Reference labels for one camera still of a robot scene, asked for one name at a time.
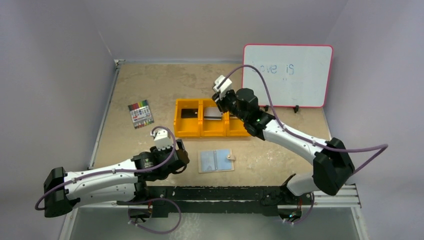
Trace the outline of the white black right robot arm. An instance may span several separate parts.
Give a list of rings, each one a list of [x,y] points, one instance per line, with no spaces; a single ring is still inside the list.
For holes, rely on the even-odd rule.
[[[335,196],[353,174],[355,167],[341,140],[315,138],[279,124],[276,116],[260,109],[253,90],[231,89],[224,96],[216,92],[212,100],[221,112],[241,120],[251,136],[280,145],[312,165],[312,172],[293,174],[282,184],[280,196],[284,202],[292,204],[301,195],[314,191]]]

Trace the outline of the beige leather card holder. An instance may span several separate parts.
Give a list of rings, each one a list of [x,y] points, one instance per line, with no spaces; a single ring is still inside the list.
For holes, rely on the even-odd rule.
[[[229,148],[199,151],[198,172],[206,174],[234,171],[235,160],[236,157]]]

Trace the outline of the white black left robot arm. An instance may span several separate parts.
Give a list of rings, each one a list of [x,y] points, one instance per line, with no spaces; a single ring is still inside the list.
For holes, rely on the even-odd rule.
[[[153,146],[108,167],[73,172],[53,168],[43,183],[44,216],[55,218],[84,205],[109,201],[142,205],[154,197],[147,182],[180,174],[189,162],[183,140],[177,139],[175,151]]]

